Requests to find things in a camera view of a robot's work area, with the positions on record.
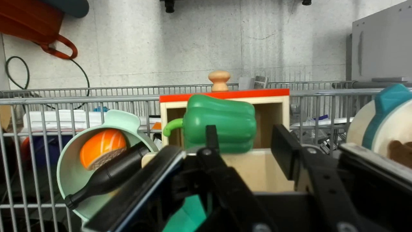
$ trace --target black cable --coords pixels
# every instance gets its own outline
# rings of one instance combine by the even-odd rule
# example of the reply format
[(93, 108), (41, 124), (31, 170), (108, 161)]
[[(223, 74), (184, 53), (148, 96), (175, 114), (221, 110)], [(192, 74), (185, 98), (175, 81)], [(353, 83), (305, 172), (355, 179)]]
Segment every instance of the black cable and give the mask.
[[(12, 78), (12, 75), (10, 75), (9, 66), (10, 66), (10, 62), (12, 62), (13, 59), (19, 59), (19, 61), (24, 65), (26, 74), (27, 74), (24, 87), (19, 85), (19, 84)], [(86, 80), (86, 84), (87, 84), (86, 97), (89, 97), (89, 96), (90, 96), (90, 80), (89, 80), (89, 76), (87, 76), (86, 71), (85, 71), (75, 59), (69, 59), (69, 61), (73, 62), (73, 63), (80, 68), (80, 71), (84, 74), (85, 80)], [(18, 87), (21, 90), (27, 90), (27, 89), (28, 89), (30, 78), (31, 78), (31, 76), (30, 76), (30, 68), (28, 68), (28, 66), (27, 66), (27, 63), (26, 63), (26, 61), (24, 61), (23, 58), (17, 57), (17, 56), (13, 56), (13, 57), (8, 58), (8, 61), (5, 62), (5, 75), (6, 75), (6, 76), (9, 78), (9, 80), (10, 80), (15, 87)], [(31, 92), (28, 92), (28, 94), (30, 94), (31, 97), (41, 97), (40, 94), (33, 94), (33, 93), (31, 93)], [(81, 105), (77, 106), (75, 110), (78, 110), (78, 108), (81, 108), (82, 106), (85, 106), (85, 103), (81, 103)]]

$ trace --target wooden knob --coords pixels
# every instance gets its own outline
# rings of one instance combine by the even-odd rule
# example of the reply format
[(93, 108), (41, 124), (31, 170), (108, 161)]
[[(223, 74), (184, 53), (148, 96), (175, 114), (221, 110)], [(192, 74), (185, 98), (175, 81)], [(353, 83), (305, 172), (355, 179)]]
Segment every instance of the wooden knob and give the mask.
[(211, 88), (212, 92), (227, 92), (228, 90), (228, 80), (230, 79), (230, 74), (227, 71), (215, 71), (209, 75), (209, 80), (214, 84)]

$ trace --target orange bowl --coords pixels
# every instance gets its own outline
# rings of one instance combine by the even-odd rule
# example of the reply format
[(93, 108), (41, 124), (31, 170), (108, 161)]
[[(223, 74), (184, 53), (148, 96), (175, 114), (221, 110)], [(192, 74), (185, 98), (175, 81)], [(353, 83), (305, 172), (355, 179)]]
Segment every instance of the orange bowl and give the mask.
[(125, 136), (115, 129), (94, 134), (80, 151), (80, 163), (87, 170), (96, 170), (127, 148)]

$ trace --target red object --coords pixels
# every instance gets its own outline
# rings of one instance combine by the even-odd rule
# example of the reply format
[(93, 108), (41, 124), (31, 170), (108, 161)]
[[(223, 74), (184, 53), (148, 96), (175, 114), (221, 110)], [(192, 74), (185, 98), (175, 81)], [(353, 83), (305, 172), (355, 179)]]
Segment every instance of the red object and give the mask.
[[(77, 57), (77, 48), (59, 35), (63, 13), (42, 0), (0, 0), (0, 32), (26, 39), (37, 44), (44, 52), (62, 59)], [(72, 54), (57, 50), (53, 44), (60, 41)]]
[[(290, 96), (290, 89), (259, 89), (259, 90), (234, 90), (234, 92), (210, 92), (199, 93), (210, 97), (225, 98), (257, 98), (257, 97), (281, 97)], [(171, 94), (161, 96), (160, 102), (185, 102), (194, 94)]]

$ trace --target wire rack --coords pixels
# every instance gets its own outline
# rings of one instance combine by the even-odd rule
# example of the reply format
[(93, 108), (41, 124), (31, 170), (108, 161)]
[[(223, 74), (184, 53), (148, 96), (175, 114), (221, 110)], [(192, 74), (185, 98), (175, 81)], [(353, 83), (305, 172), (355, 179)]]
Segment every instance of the wire rack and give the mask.
[[(291, 130), (301, 143), (330, 155), (345, 141), (353, 116), (380, 90), (326, 81), (268, 88), (291, 89)], [(104, 112), (115, 108), (139, 116), (143, 132), (151, 134), (148, 117), (160, 115), (160, 94), (210, 90), (211, 85), (175, 85), (0, 92), (0, 106), (10, 114), (8, 130), (0, 130), (0, 231), (80, 231), (81, 222), (62, 204), (55, 182), (54, 157), (64, 145), (80, 130), (102, 124)]]

